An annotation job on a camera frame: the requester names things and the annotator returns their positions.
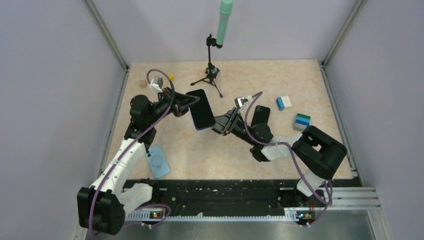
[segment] metal floor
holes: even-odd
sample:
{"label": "metal floor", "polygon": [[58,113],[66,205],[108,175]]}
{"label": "metal floor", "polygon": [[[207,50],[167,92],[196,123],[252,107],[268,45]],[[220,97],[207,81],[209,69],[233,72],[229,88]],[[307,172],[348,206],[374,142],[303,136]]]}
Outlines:
{"label": "metal floor", "polygon": [[325,213],[311,228],[294,222],[166,222],[152,230],[132,225],[116,236],[99,235],[86,240],[375,240],[365,210]]}

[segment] green block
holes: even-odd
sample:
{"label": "green block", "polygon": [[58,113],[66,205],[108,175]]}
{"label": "green block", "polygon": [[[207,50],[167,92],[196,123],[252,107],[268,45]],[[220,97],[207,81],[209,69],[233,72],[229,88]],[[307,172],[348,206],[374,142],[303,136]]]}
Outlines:
{"label": "green block", "polygon": [[305,119],[309,119],[309,120],[311,120],[311,117],[310,117],[310,116],[308,116],[308,115],[303,115],[303,114],[301,114],[301,113],[298,113],[298,114],[297,114],[297,116],[299,116],[299,117],[301,117],[301,118],[305,118]]}

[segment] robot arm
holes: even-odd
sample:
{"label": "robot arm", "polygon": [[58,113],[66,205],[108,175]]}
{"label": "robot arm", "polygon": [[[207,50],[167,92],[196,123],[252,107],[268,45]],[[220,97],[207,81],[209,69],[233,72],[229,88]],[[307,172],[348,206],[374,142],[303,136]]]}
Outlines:
{"label": "robot arm", "polygon": [[[253,147],[250,149],[252,156],[259,162],[269,162],[283,157],[291,157],[290,149],[286,145],[277,145],[279,142],[288,143],[291,150],[308,167],[304,179],[315,191],[325,180],[331,180],[347,154],[346,147],[321,131],[315,126],[308,126],[302,133],[290,137],[274,137],[266,123],[247,126],[252,136],[263,143],[258,144],[247,133],[244,120],[240,112],[247,107],[251,97],[236,98],[232,110],[224,115],[216,116],[213,130],[222,135],[232,133]],[[303,179],[298,182],[295,194],[310,197],[313,193]]]}
{"label": "robot arm", "polygon": [[[100,186],[93,211],[92,228],[95,231],[110,235],[116,235],[121,230],[127,214],[152,199],[153,187],[145,183],[137,183],[123,192],[124,183],[131,170],[136,162],[142,158],[144,152],[149,149],[155,138],[156,130],[151,126],[164,116],[168,107],[171,109],[168,114],[173,113],[174,116],[181,117],[189,111],[190,106],[199,100],[196,96],[178,92],[173,94],[168,87],[160,91],[161,82],[160,78],[155,78],[152,82],[152,84],[157,85],[154,86],[154,91],[158,93],[158,102],[150,102],[145,95],[137,95],[131,100],[131,123],[127,128],[118,153],[104,171],[105,173],[111,171],[109,176],[102,173],[89,188],[82,187],[79,190],[77,204],[81,227],[89,227],[90,209],[95,192]],[[247,126],[249,133],[256,140],[269,145],[259,144],[247,134],[245,122],[240,115],[240,112],[246,108],[247,101],[245,98],[237,98],[235,100],[236,107],[224,115],[215,117],[215,125],[212,130],[224,136],[232,133],[253,145],[250,152],[259,162],[290,157],[291,153],[287,146],[277,145],[278,142],[289,143],[292,146],[291,149],[309,168],[304,176],[313,190],[316,190],[324,180],[330,180],[333,177],[347,152],[341,143],[314,126],[309,126],[302,133],[292,137],[274,137],[270,127],[265,123]],[[139,138],[141,133],[147,129],[150,130]],[[135,139],[137,139],[137,142],[131,145],[126,154],[119,159],[122,151]],[[321,149],[315,150],[314,147],[318,145],[321,146]],[[295,189],[295,194],[309,197],[312,192],[305,182],[300,180],[297,189]]]}
{"label": "robot arm", "polygon": [[[94,195],[99,187],[93,211],[92,228],[95,231],[110,235],[116,235],[121,230],[126,215],[152,199],[153,187],[145,183],[137,183],[123,192],[124,183],[136,162],[149,149],[155,138],[156,130],[153,127],[142,137],[139,138],[139,136],[161,118],[168,107],[170,107],[168,114],[173,113],[174,116],[181,117],[189,111],[191,105],[199,101],[196,96],[178,92],[173,94],[168,87],[160,90],[161,82],[162,79],[157,77],[152,82],[152,84],[157,85],[154,89],[158,93],[157,102],[150,102],[145,95],[137,95],[132,98],[130,102],[131,122],[118,152],[100,177],[89,188],[82,187],[79,190],[77,205],[81,227],[89,227],[90,210]],[[122,152],[128,147],[127,152],[119,159]]]}

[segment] blue block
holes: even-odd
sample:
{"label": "blue block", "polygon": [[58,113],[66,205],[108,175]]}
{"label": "blue block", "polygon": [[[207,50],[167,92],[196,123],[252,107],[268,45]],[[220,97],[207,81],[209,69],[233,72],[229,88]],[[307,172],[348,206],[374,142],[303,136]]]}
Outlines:
{"label": "blue block", "polygon": [[309,124],[311,123],[310,119],[307,119],[307,118],[304,118],[304,117],[301,117],[301,116],[297,116],[296,121],[307,123],[307,126],[309,126]]}
{"label": "blue block", "polygon": [[283,111],[284,110],[284,103],[283,103],[283,100],[281,99],[281,97],[277,97],[276,102],[277,102],[278,109],[280,111]]}
{"label": "blue block", "polygon": [[309,126],[309,121],[302,121],[302,120],[299,120],[299,119],[297,119],[296,118],[296,121],[295,121],[297,124],[302,124],[302,125],[305,125],[305,126]]}

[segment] microphone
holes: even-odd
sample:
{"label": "microphone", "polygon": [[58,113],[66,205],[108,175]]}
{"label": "microphone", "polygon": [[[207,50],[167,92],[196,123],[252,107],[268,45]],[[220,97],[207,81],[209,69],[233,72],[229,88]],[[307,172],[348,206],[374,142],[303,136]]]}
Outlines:
{"label": "microphone", "polygon": [[227,31],[228,19],[233,10],[233,0],[222,0],[219,6],[219,25],[216,34],[216,47],[222,48],[224,44],[225,33]]}

